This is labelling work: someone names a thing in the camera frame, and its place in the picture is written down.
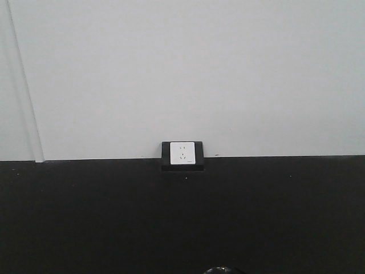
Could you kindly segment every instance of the black floor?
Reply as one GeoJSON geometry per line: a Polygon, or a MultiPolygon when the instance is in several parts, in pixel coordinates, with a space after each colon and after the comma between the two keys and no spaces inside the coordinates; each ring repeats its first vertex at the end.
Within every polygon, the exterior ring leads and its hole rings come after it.
{"type": "Polygon", "coordinates": [[[0,273],[365,273],[365,156],[0,163],[0,273]]]}

